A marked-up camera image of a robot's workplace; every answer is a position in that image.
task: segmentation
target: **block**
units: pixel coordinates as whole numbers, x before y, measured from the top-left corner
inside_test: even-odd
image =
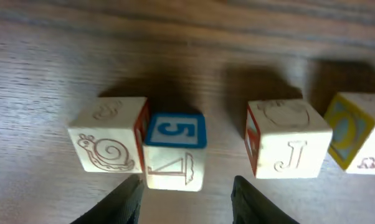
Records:
[[[338,93],[325,120],[333,128],[329,153],[351,174],[375,174],[375,94]]]
[[[82,110],[69,134],[85,171],[142,173],[149,119],[145,97],[98,98]]]
[[[332,129],[304,100],[248,103],[245,146],[256,178],[317,177],[331,137]]]
[[[203,115],[154,115],[143,146],[148,187],[200,191],[204,178],[206,146]]]

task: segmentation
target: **wood grain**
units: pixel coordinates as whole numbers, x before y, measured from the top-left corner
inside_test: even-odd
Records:
[[[0,224],[70,223],[127,178],[84,172],[67,123],[97,96],[202,111],[199,193],[145,190],[140,223],[232,223],[243,175],[300,223],[375,223],[375,176],[255,180],[247,100],[375,91],[375,1],[0,0]]]

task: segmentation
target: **table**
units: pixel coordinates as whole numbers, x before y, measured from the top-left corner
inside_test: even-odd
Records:
[[[67,123],[97,96],[199,109],[199,193],[145,190],[140,223],[232,223],[242,175],[300,223],[375,223],[375,176],[327,155],[316,179],[257,180],[247,100],[375,92],[375,1],[0,0],[0,224],[70,223],[125,180],[82,169]]]

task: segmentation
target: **wooden block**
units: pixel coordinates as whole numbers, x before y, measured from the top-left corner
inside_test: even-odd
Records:
[[[248,103],[245,145],[256,178],[317,177],[331,137],[304,100]]]
[[[375,94],[338,93],[325,114],[329,153],[347,173],[375,174]]]
[[[69,124],[69,134],[87,172],[142,173],[148,122],[145,97],[98,98]]]
[[[154,115],[144,145],[148,187],[200,191],[206,146],[203,115]]]

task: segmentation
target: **number 5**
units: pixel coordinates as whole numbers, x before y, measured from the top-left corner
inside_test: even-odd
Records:
[[[168,131],[167,128],[171,126],[171,123],[163,123],[160,124],[157,129],[161,134],[165,134],[168,136],[175,136],[180,135],[184,132],[185,129],[187,129],[187,136],[193,137],[194,136],[194,124],[176,124],[176,130],[175,131]]]

